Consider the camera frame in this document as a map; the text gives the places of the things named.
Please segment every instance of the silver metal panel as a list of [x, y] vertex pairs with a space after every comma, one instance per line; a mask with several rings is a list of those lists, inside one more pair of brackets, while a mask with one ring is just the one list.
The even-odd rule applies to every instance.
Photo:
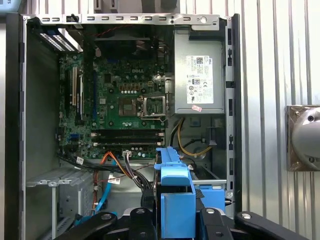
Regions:
[[6, 24], [0, 20], [0, 239], [5, 238]]
[[[22, 65], [24, 115], [21, 138], [25, 145], [22, 166], [25, 188], [26, 179], [59, 167], [56, 140], [50, 137], [55, 136], [59, 124], [59, 103], [56, 101], [59, 95], [59, 68], [55, 52], [39, 44], [33, 34], [23, 33], [26, 59]], [[27, 188], [23, 193], [25, 219], [22, 219], [22, 239], [37, 239], [52, 225], [52, 192], [48, 187], [36, 187]]]
[[[201, 112], [187, 103], [187, 56], [209, 56], [212, 59], [213, 103], [196, 104]], [[189, 40], [189, 28], [174, 31], [174, 112], [176, 114], [221, 114], [223, 107], [222, 43]]]
[[[74, 223], [73, 217], [65, 217], [63, 218], [56, 226], [56, 235], [60, 236]], [[50, 230], [41, 240], [52, 240], [52, 231]]]
[[320, 240], [320, 172], [287, 171], [286, 153], [286, 106], [320, 103], [320, 3], [205, 2], [180, 0], [180, 13], [241, 18], [243, 210]]
[[78, 186], [74, 186], [71, 182], [67, 184], [69, 180], [65, 181], [66, 184], [59, 185], [59, 213], [61, 217], [74, 216], [79, 214], [82, 216], [89, 216], [91, 214], [93, 200], [94, 200], [94, 178], [92, 173], [90, 177], [83, 179], [78, 178], [74, 183], [78, 182]]
[[76, 168], [66, 167], [57, 168], [46, 172], [40, 176], [29, 179], [26, 182], [27, 187], [35, 187], [37, 185], [48, 185], [49, 187], [57, 187], [59, 185], [82, 185], [88, 180], [93, 179], [93, 173], [87, 170], [78, 170]]

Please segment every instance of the blue plastic bracket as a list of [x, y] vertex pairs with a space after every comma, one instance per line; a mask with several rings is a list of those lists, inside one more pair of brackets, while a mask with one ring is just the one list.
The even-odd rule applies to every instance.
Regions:
[[190, 186], [189, 169], [179, 158], [172, 147], [157, 148], [161, 154], [162, 163], [154, 165], [154, 169], [161, 170], [162, 186]]
[[172, 147], [157, 148], [161, 163], [161, 186], [185, 186], [185, 192], [161, 193], [161, 238], [189, 239], [196, 236], [196, 190], [190, 171]]

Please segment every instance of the wire bundle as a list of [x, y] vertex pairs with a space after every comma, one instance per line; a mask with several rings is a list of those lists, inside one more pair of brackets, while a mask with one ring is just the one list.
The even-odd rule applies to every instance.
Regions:
[[[108, 157], [111, 157], [114, 159], [114, 161], [117, 163], [117, 165], [111, 165], [111, 164], [102, 164], [104, 158], [104, 162]], [[123, 168], [123, 166], [120, 164], [119, 160], [112, 154], [112, 152], [107, 152], [104, 156], [100, 164], [93, 163], [87, 159], [83, 160], [83, 164], [78, 164], [77, 163], [77, 157], [74, 156], [73, 154], [67, 153], [66, 155], [59, 155], [59, 158], [69, 164], [74, 165], [75, 167], [82, 168], [82, 169], [87, 169], [87, 170], [94, 170], [94, 171], [110, 171], [114, 173], [120, 173], [120, 174], [125, 174], [128, 176], [130, 179], [132, 177], [130, 174]], [[137, 186], [141, 189], [141, 191], [145, 189], [152, 189], [151, 183], [148, 181], [148, 179], [140, 172], [131, 169], [132, 173], [136, 176], [136, 181], [138, 182]]]
[[202, 154], [205, 154], [206, 152], [208, 152], [211, 147], [207, 147], [205, 150], [201, 151], [201, 152], [197, 152], [197, 153], [191, 153], [191, 152], [188, 152], [185, 147], [186, 146], [183, 146], [182, 143], [181, 143], [181, 129], [182, 129], [182, 126], [184, 124], [184, 121], [185, 121], [185, 118], [181, 118], [179, 123], [173, 128], [172, 132], [175, 132], [175, 130], [177, 130], [177, 136], [178, 136], [178, 144], [179, 144], [179, 147], [181, 149], [181, 151], [189, 156], [192, 156], [192, 157], [197, 157], [197, 156], [200, 156]]

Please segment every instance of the barcode label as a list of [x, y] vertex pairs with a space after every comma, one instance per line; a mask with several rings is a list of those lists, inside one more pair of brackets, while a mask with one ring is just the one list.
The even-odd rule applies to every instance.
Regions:
[[76, 157], [76, 163], [82, 165], [82, 164], [84, 164], [84, 159], [79, 157], [79, 156], [77, 156]]
[[114, 175], [112, 173], [109, 174], [108, 183], [119, 185], [120, 181], [121, 181], [121, 179], [119, 177], [114, 177]]
[[187, 104], [214, 103], [212, 58], [209, 56], [186, 56], [186, 81]]

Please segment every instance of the motherboard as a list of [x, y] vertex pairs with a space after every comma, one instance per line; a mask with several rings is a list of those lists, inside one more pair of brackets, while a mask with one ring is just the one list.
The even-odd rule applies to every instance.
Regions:
[[83, 53], [60, 58], [61, 148], [87, 159], [107, 151], [154, 159], [164, 145], [166, 64], [153, 59], [110, 60]]

